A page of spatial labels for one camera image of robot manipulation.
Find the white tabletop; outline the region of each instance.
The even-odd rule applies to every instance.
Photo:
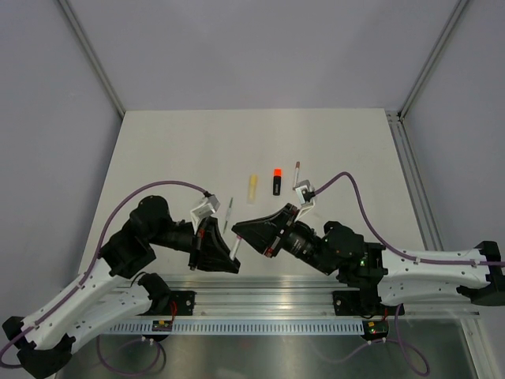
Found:
[[[129,111],[118,142],[88,237],[80,272],[96,248],[99,233],[114,207],[135,189],[159,180],[182,180],[204,187],[221,202],[221,230],[231,197],[234,206],[224,240],[235,240],[231,226],[242,220],[277,212],[287,202],[297,205],[291,189],[294,165],[301,162],[299,179],[316,187],[340,171],[357,180],[370,220],[393,245],[422,250],[410,196],[384,111],[381,109],[293,109],[243,111]],[[272,175],[282,168],[281,196],[272,195]],[[246,203],[249,176],[258,175],[256,203]],[[174,220],[189,219],[191,206],[201,198],[192,189],[157,187],[138,195],[118,213],[107,238],[118,231],[129,212],[148,194],[164,196]],[[352,186],[342,178],[318,196],[303,221],[323,234],[335,220],[374,242],[357,207]],[[261,256],[243,242],[237,258],[240,273],[190,272],[189,255],[155,247],[157,259],[145,271],[163,275],[210,277],[285,277],[323,274],[286,252]]]

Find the white bracket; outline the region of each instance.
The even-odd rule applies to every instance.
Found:
[[[195,234],[198,232],[198,226],[201,221],[212,216],[219,209],[220,203],[215,195],[204,197],[190,211],[191,223]]]
[[[311,198],[309,201],[305,199],[306,194],[314,190],[314,187],[310,184],[309,180],[299,182],[296,187],[294,187],[294,190],[298,196],[298,200],[300,201],[300,211],[295,219],[296,222],[314,208],[316,205],[316,197]]]

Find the metal frame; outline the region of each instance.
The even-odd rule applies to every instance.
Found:
[[[114,90],[114,87],[112,86],[109,77],[105,73],[105,70],[103,69],[100,63],[98,56],[93,50],[93,47],[88,40],[88,37],[84,33],[84,29],[80,25],[79,19],[77,18],[75,11],[73,10],[72,6],[69,4],[67,0],[54,0],[54,4],[60,9],[62,15],[67,20],[67,23],[70,29],[72,30],[72,33],[77,39],[77,44],[84,52],[86,59],[88,60],[93,72],[96,75],[96,78],[103,86],[103,90],[107,94],[109,100],[114,105],[114,108],[118,112],[119,117],[123,119],[125,117],[126,110],[123,107],[122,102],[118,97],[118,94]]]
[[[439,61],[440,56],[445,51],[452,35],[455,32],[456,27],[459,25],[459,22],[462,20],[462,17],[465,14],[465,11],[467,11],[468,6],[471,2],[472,0],[458,0],[456,6],[453,8],[451,15],[443,26],[442,32],[436,39],[435,45],[429,52],[428,58],[422,66],[420,73],[417,75],[413,87],[410,89],[409,95],[400,108],[398,115],[402,121],[409,113],[409,110],[412,108],[413,103],[419,96],[420,91],[428,81],[430,74],[435,69],[436,63]]]

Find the white wall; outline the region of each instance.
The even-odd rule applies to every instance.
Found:
[[[128,110],[398,109],[455,0],[71,0]]]
[[[473,2],[407,122],[444,247],[505,259],[505,2]],[[483,309],[505,376],[504,308]]]
[[[51,0],[0,2],[0,51],[3,322],[75,275],[120,120]]]

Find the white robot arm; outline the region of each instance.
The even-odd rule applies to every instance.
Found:
[[[144,274],[126,292],[96,305],[155,260],[150,244],[189,253],[192,270],[237,273],[240,262],[229,258],[230,250],[220,236],[217,219],[211,216],[218,206],[217,199],[207,193],[192,209],[190,222],[174,222],[165,199],[143,199],[124,227],[101,247],[88,271],[33,314],[11,317],[3,323],[10,345],[2,349],[2,355],[15,345],[21,367],[36,379],[44,379],[121,319],[146,312],[170,314],[171,291],[155,273]]]

